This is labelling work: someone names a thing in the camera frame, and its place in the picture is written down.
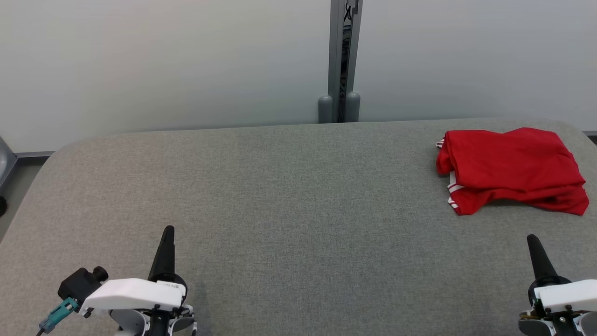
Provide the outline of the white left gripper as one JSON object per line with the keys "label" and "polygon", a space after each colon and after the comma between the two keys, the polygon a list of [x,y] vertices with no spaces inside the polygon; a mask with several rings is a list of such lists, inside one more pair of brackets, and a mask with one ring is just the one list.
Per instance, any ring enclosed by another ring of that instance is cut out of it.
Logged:
{"label": "white left gripper", "polygon": [[182,306],[187,288],[175,278],[175,229],[166,226],[160,238],[148,280],[128,278],[108,280],[85,298],[80,315],[89,311],[153,310],[172,311]]}

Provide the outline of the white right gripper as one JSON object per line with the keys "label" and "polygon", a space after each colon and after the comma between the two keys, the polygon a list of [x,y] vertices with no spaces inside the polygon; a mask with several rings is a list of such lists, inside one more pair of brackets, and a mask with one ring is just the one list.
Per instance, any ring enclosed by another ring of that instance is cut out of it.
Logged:
{"label": "white right gripper", "polygon": [[535,234],[529,234],[527,244],[536,280],[528,290],[532,307],[539,302],[544,311],[551,313],[569,310],[596,311],[595,279],[570,281],[558,276],[540,239]]}

